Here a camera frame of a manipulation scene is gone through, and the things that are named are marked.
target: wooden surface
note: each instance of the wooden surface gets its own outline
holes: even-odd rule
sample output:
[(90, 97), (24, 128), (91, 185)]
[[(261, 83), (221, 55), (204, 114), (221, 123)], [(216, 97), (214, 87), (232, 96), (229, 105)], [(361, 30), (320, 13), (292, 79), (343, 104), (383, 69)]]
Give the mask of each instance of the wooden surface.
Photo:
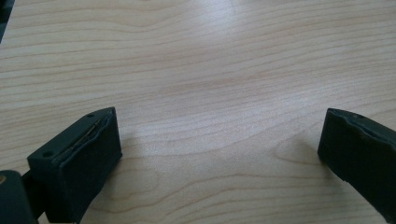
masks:
[(83, 224), (384, 223), (317, 148), (328, 107), (396, 129), (395, 71), (393, 0), (20, 0), (0, 169), (114, 105), (123, 158)]

